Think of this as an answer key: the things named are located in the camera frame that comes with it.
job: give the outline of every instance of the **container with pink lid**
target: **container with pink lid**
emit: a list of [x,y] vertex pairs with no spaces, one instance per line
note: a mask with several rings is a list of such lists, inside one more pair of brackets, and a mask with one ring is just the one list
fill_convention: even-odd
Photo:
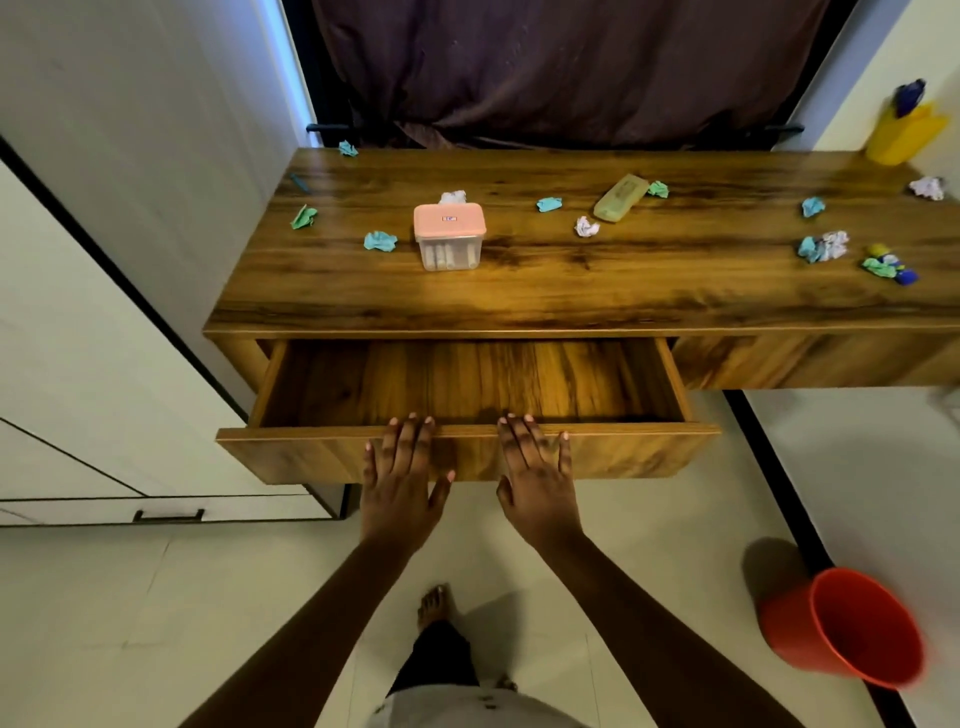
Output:
[[487,233],[483,208],[476,203],[419,205],[414,208],[414,236],[428,271],[462,271],[480,264]]

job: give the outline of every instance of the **desk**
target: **desk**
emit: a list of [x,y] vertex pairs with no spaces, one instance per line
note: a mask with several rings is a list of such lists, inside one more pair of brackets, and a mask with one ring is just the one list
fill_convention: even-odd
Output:
[[[718,434],[687,388],[960,383],[960,206],[905,193],[919,175],[850,153],[301,149],[204,333],[258,398],[218,441],[267,483],[360,479],[386,420],[433,414],[434,466],[501,472],[493,423],[570,432],[580,477],[663,476]],[[670,185],[598,235],[577,217],[623,174]],[[473,271],[427,273],[413,208],[465,189],[487,236]],[[805,220],[800,202],[827,211]],[[540,197],[564,199],[539,213]],[[290,221],[303,205],[312,228]],[[369,231],[399,237],[389,254]],[[805,235],[850,253],[808,265]],[[858,266],[884,243],[902,287]]]

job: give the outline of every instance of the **brown curtain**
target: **brown curtain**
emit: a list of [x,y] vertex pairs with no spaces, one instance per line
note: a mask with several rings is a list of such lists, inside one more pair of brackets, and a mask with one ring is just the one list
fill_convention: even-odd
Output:
[[828,0],[313,2],[341,77],[414,137],[615,147],[768,120]]

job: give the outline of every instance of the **leg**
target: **leg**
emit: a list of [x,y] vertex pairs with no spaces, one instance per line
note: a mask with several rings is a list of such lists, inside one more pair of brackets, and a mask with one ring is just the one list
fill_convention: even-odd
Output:
[[470,643],[450,624],[449,616],[446,589],[428,592],[418,611],[420,636],[388,695],[417,685],[480,684],[470,659]]

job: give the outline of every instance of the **open drawer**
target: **open drawer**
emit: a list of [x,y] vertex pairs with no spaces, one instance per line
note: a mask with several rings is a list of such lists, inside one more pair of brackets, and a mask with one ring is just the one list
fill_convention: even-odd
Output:
[[250,424],[217,441],[264,483],[359,482],[391,417],[433,415],[433,473],[505,473],[498,417],[570,433],[576,477],[662,477],[715,425],[694,422],[662,338],[295,340],[274,345]]

